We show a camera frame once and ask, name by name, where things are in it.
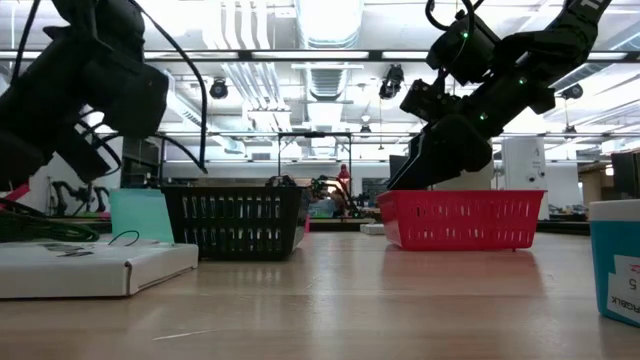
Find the wooden table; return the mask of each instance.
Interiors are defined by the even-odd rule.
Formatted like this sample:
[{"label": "wooden table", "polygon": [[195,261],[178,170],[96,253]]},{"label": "wooden table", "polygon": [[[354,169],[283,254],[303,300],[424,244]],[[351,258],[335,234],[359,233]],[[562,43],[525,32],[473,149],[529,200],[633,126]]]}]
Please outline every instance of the wooden table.
[{"label": "wooden table", "polygon": [[313,234],[286,263],[204,263],[131,299],[0,302],[0,359],[640,359],[598,315],[588,238],[407,253]]}]

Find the ceiling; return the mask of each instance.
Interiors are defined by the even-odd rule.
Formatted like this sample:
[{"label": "ceiling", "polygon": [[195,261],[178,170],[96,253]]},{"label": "ceiling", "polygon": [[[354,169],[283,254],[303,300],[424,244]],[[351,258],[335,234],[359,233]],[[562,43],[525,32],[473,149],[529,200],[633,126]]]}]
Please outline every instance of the ceiling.
[{"label": "ceiling", "polygon": [[[156,20],[172,33],[184,49],[207,49],[203,41],[202,28],[223,25],[223,19],[213,19],[203,10],[205,1],[213,0],[147,0],[139,1],[143,6],[162,4],[150,9]],[[299,47],[297,25],[293,1],[266,0],[268,37],[272,48],[296,49]],[[424,0],[365,0],[358,48],[361,49],[428,49],[441,35],[424,16]],[[486,0],[477,14],[497,35],[504,37],[519,31],[543,29],[558,13],[563,0]],[[459,1],[436,1],[435,15],[441,21],[452,19]],[[603,16],[599,26],[599,36],[595,50],[610,50],[640,33],[640,0],[615,0]],[[237,34],[240,35],[240,1],[237,2]],[[22,28],[29,12],[31,1],[0,1],[0,48],[15,48],[22,34]],[[335,26],[331,18],[323,19],[327,27]],[[41,29],[47,25],[61,25],[60,19],[50,1],[43,1],[30,34],[28,49],[42,49],[49,40]],[[145,34],[146,50],[171,49],[168,42],[155,29]],[[200,106],[200,93],[188,66],[182,63],[156,63],[169,71],[176,79],[176,92],[196,109]],[[278,81],[286,104],[291,109],[290,122],[300,127],[308,119],[305,100],[308,94],[302,71],[293,70],[291,63],[275,63]],[[403,94],[390,102],[381,102],[377,97],[381,77],[387,63],[363,63],[363,68],[350,71],[348,87],[342,100],[348,102],[340,112],[340,123],[334,131],[358,131],[362,116],[370,116],[373,131],[405,132],[420,128],[419,120],[398,109]],[[197,63],[199,71],[206,79],[225,77],[220,63]],[[405,82],[422,78],[430,82],[435,73],[423,63],[402,64]],[[544,116],[530,112],[514,120],[508,131],[562,131],[565,123],[578,125],[579,132],[602,132],[625,129],[625,126],[640,123],[640,108],[637,104],[640,83],[640,69],[633,64],[610,66],[582,80],[585,95],[579,100],[566,104],[558,101],[556,109]],[[450,83],[450,91],[464,95],[473,90]],[[244,99],[230,86],[229,96],[224,100],[209,98],[208,119],[220,129],[239,131],[246,129],[242,122]],[[170,131],[194,131],[193,125],[183,121],[175,112],[167,111],[163,128]]]}]

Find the plastic basket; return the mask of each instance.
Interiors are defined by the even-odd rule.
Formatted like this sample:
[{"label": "plastic basket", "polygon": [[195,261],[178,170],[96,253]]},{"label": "plastic basket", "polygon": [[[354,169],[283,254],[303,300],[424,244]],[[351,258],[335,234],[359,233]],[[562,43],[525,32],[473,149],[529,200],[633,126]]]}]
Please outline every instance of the plastic basket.
[{"label": "plastic basket", "polygon": [[378,196],[387,239],[406,250],[533,244],[544,191],[390,191]]},{"label": "plastic basket", "polygon": [[309,195],[298,187],[163,188],[176,243],[200,257],[284,260],[304,236]]}]

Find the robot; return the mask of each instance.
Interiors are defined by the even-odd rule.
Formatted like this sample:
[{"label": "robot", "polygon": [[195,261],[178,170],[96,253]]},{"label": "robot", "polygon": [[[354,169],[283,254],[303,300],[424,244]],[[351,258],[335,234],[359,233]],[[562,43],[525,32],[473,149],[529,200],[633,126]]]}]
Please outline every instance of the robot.
[{"label": "robot", "polygon": [[[434,0],[427,2],[427,18],[445,31],[426,59],[438,78],[416,80],[401,104],[427,125],[411,140],[410,158],[391,190],[422,189],[486,166],[492,157],[487,141],[507,123],[527,107],[538,114],[555,107],[550,86],[587,60],[611,2],[566,0],[546,29],[500,39],[475,15],[482,1],[463,0],[466,12],[449,26],[433,18]],[[54,152],[85,183],[106,173],[95,145],[74,128],[86,105],[103,112],[103,122],[120,135],[136,138],[157,131],[166,107],[168,80],[143,61],[137,3],[53,3],[70,26],[45,28],[52,43],[0,97],[0,191],[26,182]],[[444,92],[449,75],[461,85],[481,85],[469,96],[450,95]]]}]

